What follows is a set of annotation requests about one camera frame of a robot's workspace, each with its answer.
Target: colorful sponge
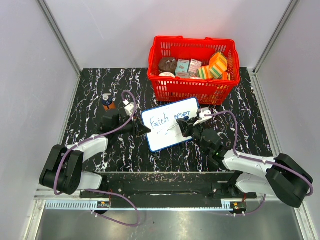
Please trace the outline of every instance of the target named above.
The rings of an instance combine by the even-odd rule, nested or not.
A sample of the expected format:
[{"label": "colorful sponge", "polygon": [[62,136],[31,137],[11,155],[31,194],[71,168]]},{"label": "colorful sponge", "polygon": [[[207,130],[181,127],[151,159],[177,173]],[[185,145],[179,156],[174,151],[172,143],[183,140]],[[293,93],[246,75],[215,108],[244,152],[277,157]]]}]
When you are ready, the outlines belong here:
[{"label": "colorful sponge", "polygon": [[217,52],[210,59],[209,69],[215,79],[221,78],[227,68],[227,58],[221,52]]},{"label": "colorful sponge", "polygon": [[202,66],[197,69],[198,77],[202,79],[212,79],[214,76],[210,73],[209,66]]}]

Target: packaged food item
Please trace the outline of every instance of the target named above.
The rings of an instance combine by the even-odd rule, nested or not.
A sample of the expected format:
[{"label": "packaged food item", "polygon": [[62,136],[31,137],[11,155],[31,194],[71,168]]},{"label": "packaged food item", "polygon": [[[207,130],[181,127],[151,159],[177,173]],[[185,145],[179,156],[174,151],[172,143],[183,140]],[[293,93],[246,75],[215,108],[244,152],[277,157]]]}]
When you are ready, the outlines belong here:
[{"label": "packaged food item", "polygon": [[110,96],[111,93],[105,93],[102,95],[102,105],[105,111],[108,111],[109,109],[116,109],[114,100]]},{"label": "packaged food item", "polygon": [[190,77],[198,77],[197,70],[201,68],[201,65],[202,65],[201,61],[191,59],[189,69],[188,69],[188,73]]},{"label": "packaged food item", "polygon": [[177,61],[174,57],[166,56],[163,57],[159,62],[159,72],[160,73],[172,73],[174,74],[177,68]]},{"label": "packaged food item", "polygon": [[187,73],[189,69],[189,63],[189,60],[179,59],[175,69],[175,75],[177,76],[177,73]]},{"label": "packaged food item", "polygon": [[163,72],[163,73],[160,73],[159,76],[161,76],[161,77],[173,77],[173,78],[176,77],[176,76],[175,76],[173,73],[171,73],[171,72]]},{"label": "packaged food item", "polygon": [[210,72],[209,66],[202,66],[198,68],[197,75],[201,79],[212,79],[214,77]]},{"label": "packaged food item", "polygon": [[182,79],[188,79],[190,76],[189,76],[189,73],[187,72],[177,72],[176,77],[180,77]]},{"label": "packaged food item", "polygon": [[214,78],[220,79],[222,74],[227,71],[227,58],[221,52],[215,53],[210,59],[209,68]]}]

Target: red plastic shopping basket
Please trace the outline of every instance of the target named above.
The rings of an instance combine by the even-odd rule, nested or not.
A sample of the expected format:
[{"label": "red plastic shopping basket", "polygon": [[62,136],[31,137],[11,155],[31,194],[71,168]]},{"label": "red plastic shopping basket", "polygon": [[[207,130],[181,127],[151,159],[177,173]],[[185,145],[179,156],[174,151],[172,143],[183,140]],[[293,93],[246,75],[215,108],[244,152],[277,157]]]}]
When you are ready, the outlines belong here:
[{"label": "red plastic shopping basket", "polygon": [[[226,56],[230,81],[159,76],[158,64],[163,57],[174,57],[177,60],[195,59],[205,66],[209,65],[209,60],[215,52],[222,52]],[[152,81],[158,101],[175,102],[196,97],[200,104],[221,105],[232,88],[240,82],[236,44],[230,39],[156,36],[149,55],[148,78]]]}]

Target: white wall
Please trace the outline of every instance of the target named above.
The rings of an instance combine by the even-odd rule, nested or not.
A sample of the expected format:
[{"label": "white wall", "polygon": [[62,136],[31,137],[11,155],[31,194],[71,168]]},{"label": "white wall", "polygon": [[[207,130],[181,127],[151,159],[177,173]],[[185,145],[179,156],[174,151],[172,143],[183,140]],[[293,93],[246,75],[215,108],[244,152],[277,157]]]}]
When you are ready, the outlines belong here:
[{"label": "white wall", "polygon": [[227,38],[253,68],[290,0],[46,0],[81,68],[148,67],[155,36]]},{"label": "white wall", "polygon": [[320,234],[320,1],[300,1],[258,76],[282,150],[314,179],[307,203]]},{"label": "white wall", "polygon": [[77,76],[35,0],[2,0],[0,33],[0,238],[18,240]]}]

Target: small whiteboard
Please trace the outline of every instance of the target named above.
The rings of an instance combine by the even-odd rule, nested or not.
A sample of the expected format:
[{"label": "small whiteboard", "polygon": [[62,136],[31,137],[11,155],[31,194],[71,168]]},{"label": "small whiteboard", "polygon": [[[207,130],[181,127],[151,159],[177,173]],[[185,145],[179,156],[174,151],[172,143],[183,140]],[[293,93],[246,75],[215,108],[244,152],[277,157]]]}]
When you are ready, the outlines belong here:
[{"label": "small whiteboard", "polygon": [[182,136],[176,120],[184,117],[195,118],[198,108],[198,100],[192,97],[143,111],[141,113],[143,124],[151,129],[146,135],[151,152],[192,139]]}]

